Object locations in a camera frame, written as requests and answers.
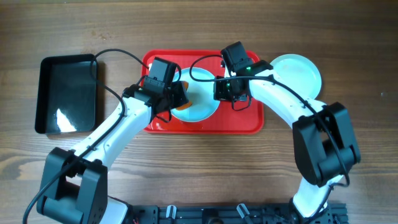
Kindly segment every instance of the wooden table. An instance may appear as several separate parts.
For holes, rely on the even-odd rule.
[[[116,47],[138,57],[151,49],[222,49],[237,40],[264,60],[295,53],[319,68],[326,103],[351,115],[362,161],[347,203],[351,223],[398,222],[398,3],[393,1],[135,1],[0,6],[0,223],[19,223],[39,189],[46,155],[87,133],[34,131],[40,62],[53,55]],[[101,57],[106,83],[121,93],[140,66]],[[104,115],[116,106],[106,93]],[[290,128],[269,108],[252,136],[140,132],[109,173],[109,194],[133,205],[288,202],[301,175]],[[53,223],[32,212],[29,223]]]

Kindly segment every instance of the white plate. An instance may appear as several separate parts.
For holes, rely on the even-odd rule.
[[[302,96],[315,99],[322,87],[318,68],[306,57],[286,54],[275,58],[271,65],[286,85]]]
[[[193,68],[192,75],[199,79],[214,79],[214,76],[202,68]],[[174,75],[174,81],[178,78],[178,72]],[[172,115],[181,121],[198,122],[209,118],[218,108],[220,102],[213,98],[214,82],[196,82],[189,75],[189,68],[181,72],[180,81],[188,82],[187,95],[192,106],[185,110],[172,109]]]

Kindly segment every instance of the red tray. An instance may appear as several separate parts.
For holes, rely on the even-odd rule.
[[[191,64],[204,55],[220,54],[219,50],[151,50],[146,53],[143,62],[150,64],[155,57],[175,62],[182,69],[189,68]],[[247,52],[255,62],[259,57],[254,52]],[[220,65],[221,59],[217,57],[206,58],[198,62],[195,67],[208,70],[213,75],[224,76],[224,68]],[[142,67],[141,75],[147,75],[146,68]],[[244,107],[247,102],[237,102],[236,108]],[[168,119],[168,112],[159,116]],[[230,102],[220,102],[218,109],[209,118],[189,123],[172,117],[171,122],[164,123],[155,118],[144,130],[148,133],[158,134],[255,134],[264,125],[264,107],[261,102],[252,100],[251,106],[243,111],[234,111]]]

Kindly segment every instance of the black tray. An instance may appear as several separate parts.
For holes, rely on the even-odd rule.
[[[39,134],[91,131],[96,123],[92,54],[48,57],[40,67],[35,130]],[[93,75],[98,76],[97,63]]]

